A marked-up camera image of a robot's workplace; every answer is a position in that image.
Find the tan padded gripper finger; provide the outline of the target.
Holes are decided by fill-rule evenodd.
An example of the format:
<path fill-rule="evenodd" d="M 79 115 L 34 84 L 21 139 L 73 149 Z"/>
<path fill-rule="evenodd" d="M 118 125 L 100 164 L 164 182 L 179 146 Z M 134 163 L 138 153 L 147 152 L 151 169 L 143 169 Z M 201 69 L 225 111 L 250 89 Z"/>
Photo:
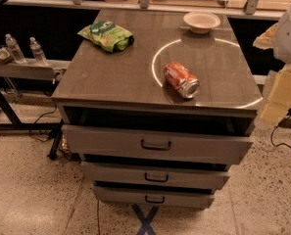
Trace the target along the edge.
<path fill-rule="evenodd" d="M 286 64 L 276 76 L 267 96 L 267 102 L 260 113 L 266 124 L 278 125 L 291 109 L 291 64 Z"/>
<path fill-rule="evenodd" d="M 263 50 L 272 49 L 276 28 L 276 23 L 269 27 L 264 33 L 254 40 L 253 46 Z"/>

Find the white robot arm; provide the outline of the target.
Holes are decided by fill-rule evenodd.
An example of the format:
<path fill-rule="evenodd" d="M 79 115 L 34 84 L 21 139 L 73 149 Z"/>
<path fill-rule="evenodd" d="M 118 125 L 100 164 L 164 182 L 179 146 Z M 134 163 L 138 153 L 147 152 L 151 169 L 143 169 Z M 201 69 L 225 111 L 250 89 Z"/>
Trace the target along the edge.
<path fill-rule="evenodd" d="M 258 36 L 253 45 L 259 49 L 272 49 L 275 59 L 284 63 L 276 74 L 259 120 L 276 126 L 291 109 L 291 7 L 277 23 Z"/>

